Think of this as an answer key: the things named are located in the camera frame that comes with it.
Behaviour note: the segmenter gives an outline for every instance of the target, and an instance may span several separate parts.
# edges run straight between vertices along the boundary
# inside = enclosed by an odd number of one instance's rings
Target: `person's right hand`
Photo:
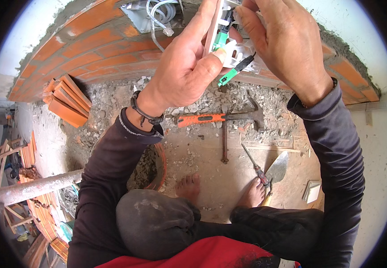
[[[265,25],[256,15],[260,9]],[[244,0],[235,9],[269,70],[311,107],[333,88],[314,18],[295,0]]]

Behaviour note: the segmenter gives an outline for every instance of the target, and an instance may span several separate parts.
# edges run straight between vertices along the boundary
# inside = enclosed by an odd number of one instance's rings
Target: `black long sleeve shirt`
[[[321,166],[325,193],[324,224],[311,258],[303,267],[349,267],[360,223],[364,190],[360,139],[339,85],[318,104],[303,107],[296,95],[287,108],[305,124]],[[138,130],[125,109],[97,144],[80,183],[79,205],[68,267],[94,267],[132,254],[116,226],[116,205],[127,192],[126,182],[148,144],[159,142],[163,130]]]

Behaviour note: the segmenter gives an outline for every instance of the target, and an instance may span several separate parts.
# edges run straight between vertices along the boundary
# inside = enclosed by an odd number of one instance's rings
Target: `bare foot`
[[[260,182],[259,178],[254,178],[247,190],[244,192],[236,207],[258,207],[265,198],[265,186]]]
[[[184,197],[196,206],[199,195],[199,174],[187,175],[175,185],[175,194]]]

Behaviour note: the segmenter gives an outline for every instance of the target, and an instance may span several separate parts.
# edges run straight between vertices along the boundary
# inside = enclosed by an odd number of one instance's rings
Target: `orange hammer handle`
[[[177,120],[178,127],[190,126],[193,124],[203,124],[211,122],[225,121],[224,118],[226,114],[209,114],[209,115],[190,115],[190,116],[180,116]]]

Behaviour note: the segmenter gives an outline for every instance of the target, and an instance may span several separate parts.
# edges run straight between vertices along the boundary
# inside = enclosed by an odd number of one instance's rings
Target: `black cord bracelet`
[[[136,110],[137,113],[139,113],[142,116],[141,121],[140,121],[140,127],[143,127],[143,123],[146,120],[146,118],[148,119],[148,122],[151,123],[152,125],[159,125],[162,121],[164,121],[164,114],[162,114],[159,117],[153,117],[153,116],[145,114],[142,110],[140,110],[140,108],[137,105],[137,98],[138,98],[140,92],[141,92],[140,90],[137,90],[136,92],[134,92],[134,94],[131,97],[132,109]]]

